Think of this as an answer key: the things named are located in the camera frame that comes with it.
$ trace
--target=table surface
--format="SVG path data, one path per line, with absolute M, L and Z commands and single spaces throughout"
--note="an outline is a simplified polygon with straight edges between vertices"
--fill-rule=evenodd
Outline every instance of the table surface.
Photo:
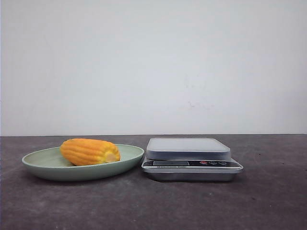
M 307 135 L 82 138 L 145 150 L 153 137 L 215 138 L 230 147 L 244 171 L 231 182 L 157 182 L 139 164 L 105 179 L 48 181 L 32 176 L 21 158 L 75 137 L 2 137 L 2 229 L 306 229 Z

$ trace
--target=digital scale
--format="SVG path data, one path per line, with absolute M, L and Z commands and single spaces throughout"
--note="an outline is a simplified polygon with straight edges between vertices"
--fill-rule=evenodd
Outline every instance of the digital scale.
M 213 138 L 152 138 L 142 169 L 157 181 L 231 181 L 243 166 Z

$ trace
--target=white wall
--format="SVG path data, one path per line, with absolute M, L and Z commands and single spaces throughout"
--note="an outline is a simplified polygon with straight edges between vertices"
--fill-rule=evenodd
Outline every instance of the white wall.
M 1 135 L 307 133 L 305 0 L 2 0 Z

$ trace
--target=oval plate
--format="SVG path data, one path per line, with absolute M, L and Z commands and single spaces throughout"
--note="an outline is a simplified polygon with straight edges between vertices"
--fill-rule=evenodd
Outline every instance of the oval plate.
M 59 147 L 32 152 L 22 158 L 27 170 L 33 175 L 54 181 L 85 181 L 105 178 L 123 173 L 134 167 L 142 158 L 144 150 L 116 144 L 120 161 L 75 166 L 62 157 Z

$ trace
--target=yellow corn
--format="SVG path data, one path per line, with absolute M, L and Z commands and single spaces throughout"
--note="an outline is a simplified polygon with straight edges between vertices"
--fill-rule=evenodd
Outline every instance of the yellow corn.
M 64 158 L 77 166 L 103 164 L 120 160 L 117 146 L 105 140 L 69 139 L 63 142 L 60 152 Z

